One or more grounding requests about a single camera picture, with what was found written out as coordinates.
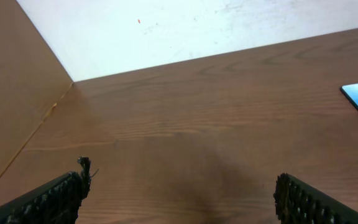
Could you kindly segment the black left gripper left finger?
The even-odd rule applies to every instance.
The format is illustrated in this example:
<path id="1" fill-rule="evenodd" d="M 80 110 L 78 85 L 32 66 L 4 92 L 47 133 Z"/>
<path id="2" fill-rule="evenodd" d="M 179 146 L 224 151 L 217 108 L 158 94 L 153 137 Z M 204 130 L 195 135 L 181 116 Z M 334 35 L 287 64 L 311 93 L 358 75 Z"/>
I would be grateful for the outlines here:
<path id="1" fill-rule="evenodd" d="M 0 224 L 75 223 L 91 185 L 91 161 L 79 157 L 81 172 L 67 172 L 0 206 Z"/>

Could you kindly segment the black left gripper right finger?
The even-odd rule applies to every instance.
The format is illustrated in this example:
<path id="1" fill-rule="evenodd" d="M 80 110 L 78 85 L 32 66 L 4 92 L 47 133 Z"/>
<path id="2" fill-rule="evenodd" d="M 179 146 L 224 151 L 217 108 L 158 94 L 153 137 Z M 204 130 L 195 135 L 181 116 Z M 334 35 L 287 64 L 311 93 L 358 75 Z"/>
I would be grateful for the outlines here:
<path id="1" fill-rule="evenodd" d="M 357 211 L 287 173 L 277 177 L 273 197 L 282 224 L 358 224 Z"/>

